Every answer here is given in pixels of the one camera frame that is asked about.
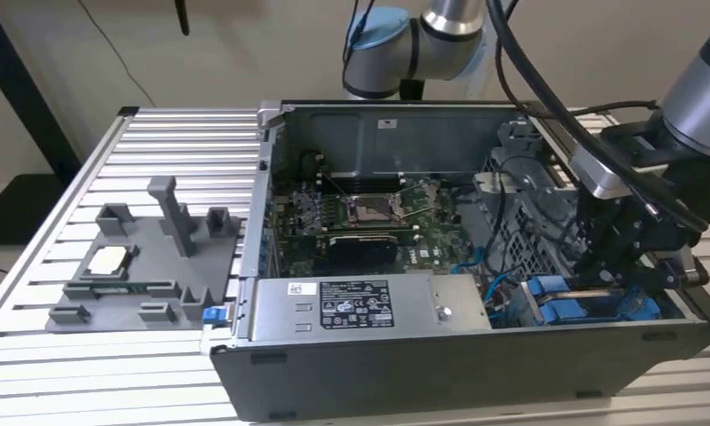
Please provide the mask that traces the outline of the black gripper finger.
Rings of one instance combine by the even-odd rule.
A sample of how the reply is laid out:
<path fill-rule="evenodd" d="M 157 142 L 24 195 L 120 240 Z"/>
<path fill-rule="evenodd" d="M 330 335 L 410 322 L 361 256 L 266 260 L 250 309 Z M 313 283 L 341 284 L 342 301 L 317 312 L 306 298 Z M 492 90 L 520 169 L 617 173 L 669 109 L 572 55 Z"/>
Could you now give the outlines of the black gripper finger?
<path fill-rule="evenodd" d="M 678 288 L 698 288 L 709 283 L 709 272 L 690 247 L 650 251 L 644 257 L 650 263 L 649 288 L 676 290 Z"/>
<path fill-rule="evenodd" d="M 578 236 L 586 244 L 573 266 L 578 288 L 602 288 L 609 282 L 625 284 L 628 263 L 624 259 L 626 207 L 622 198 L 602 200 L 592 193 L 578 194 Z"/>

